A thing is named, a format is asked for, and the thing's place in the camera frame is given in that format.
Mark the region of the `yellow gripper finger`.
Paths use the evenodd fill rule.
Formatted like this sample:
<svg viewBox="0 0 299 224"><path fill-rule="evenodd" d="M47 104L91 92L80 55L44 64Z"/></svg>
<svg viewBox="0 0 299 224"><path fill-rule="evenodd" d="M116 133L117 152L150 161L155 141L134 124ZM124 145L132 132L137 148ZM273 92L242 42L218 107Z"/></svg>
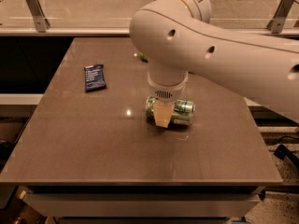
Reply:
<svg viewBox="0 0 299 224"><path fill-rule="evenodd" d="M173 105L157 101L153 105L155 124L158 127L167 128L173 113Z"/></svg>

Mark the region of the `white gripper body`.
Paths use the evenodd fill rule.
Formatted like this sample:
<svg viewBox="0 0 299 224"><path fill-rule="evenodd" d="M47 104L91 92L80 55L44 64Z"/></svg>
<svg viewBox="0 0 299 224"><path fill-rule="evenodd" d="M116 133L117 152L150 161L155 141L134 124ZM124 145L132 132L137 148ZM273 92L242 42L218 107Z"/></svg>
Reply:
<svg viewBox="0 0 299 224"><path fill-rule="evenodd" d="M158 80L154 80L148 75L148 83L150 95L162 102L170 103L176 101L183 93L188 82L188 73L184 72L182 75L176 77L174 84L166 83L167 80L173 76L168 75Z"/></svg>

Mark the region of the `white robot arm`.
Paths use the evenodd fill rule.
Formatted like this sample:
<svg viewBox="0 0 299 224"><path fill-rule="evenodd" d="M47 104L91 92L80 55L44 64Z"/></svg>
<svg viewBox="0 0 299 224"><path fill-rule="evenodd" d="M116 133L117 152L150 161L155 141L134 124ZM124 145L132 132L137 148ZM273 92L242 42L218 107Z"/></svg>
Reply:
<svg viewBox="0 0 299 224"><path fill-rule="evenodd" d="M221 29L210 16L209 0L155 0L132 17L152 96L174 102L194 73L299 122L299 42Z"/></svg>

